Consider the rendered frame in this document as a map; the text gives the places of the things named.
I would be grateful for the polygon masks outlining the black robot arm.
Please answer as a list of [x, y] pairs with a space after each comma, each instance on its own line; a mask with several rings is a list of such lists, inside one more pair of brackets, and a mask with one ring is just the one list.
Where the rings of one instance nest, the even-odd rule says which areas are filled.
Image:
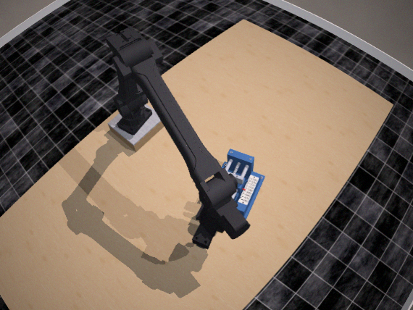
[[[118, 128], [135, 135], [152, 115], [144, 106], [149, 100], [184, 158], [199, 191], [204, 207], [192, 242], [209, 249], [217, 229], [224, 230], [232, 240], [244, 234], [251, 225], [232, 198], [238, 182], [206, 149], [162, 79], [157, 64], [163, 61], [163, 55], [155, 42], [151, 38], [146, 40], [131, 26], [107, 37], [106, 41], [114, 54], [112, 61], [119, 81], [118, 94], [113, 98], [122, 116]], [[205, 182], [212, 175], [214, 177]]]

